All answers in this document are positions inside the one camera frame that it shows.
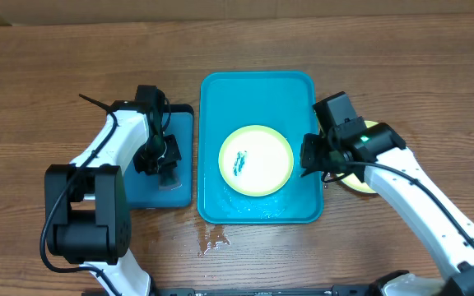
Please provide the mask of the yellow plate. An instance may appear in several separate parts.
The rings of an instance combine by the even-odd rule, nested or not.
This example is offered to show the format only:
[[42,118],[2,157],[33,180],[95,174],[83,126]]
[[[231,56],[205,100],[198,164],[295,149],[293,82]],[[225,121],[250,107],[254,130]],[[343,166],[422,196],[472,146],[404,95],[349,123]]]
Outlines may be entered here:
[[232,132],[223,142],[218,165],[224,181],[249,197],[264,197],[280,190],[294,168],[288,140],[278,131],[249,125]]
[[345,176],[341,173],[337,176],[342,177],[342,184],[354,191],[361,192],[364,194],[376,194],[376,191],[374,191],[367,183],[361,182],[354,173],[351,173],[348,176]]

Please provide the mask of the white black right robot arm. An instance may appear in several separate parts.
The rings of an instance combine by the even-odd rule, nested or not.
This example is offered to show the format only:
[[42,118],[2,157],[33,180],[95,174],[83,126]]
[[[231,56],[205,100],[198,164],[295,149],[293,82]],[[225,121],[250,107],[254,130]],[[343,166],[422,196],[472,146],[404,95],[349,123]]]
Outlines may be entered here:
[[420,239],[443,278],[434,295],[474,295],[474,223],[435,185],[386,123],[304,135],[304,174],[353,173],[377,192]]

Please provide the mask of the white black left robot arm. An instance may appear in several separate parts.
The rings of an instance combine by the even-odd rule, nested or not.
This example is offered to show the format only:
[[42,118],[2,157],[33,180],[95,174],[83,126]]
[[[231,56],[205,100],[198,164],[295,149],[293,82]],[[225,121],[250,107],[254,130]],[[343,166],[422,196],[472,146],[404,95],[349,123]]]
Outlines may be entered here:
[[187,107],[166,98],[98,105],[107,121],[97,137],[71,163],[45,173],[39,254],[53,272],[91,273],[109,295],[152,295],[152,278],[130,249],[128,192],[191,196],[193,178],[180,174],[184,159],[168,132],[174,114]]

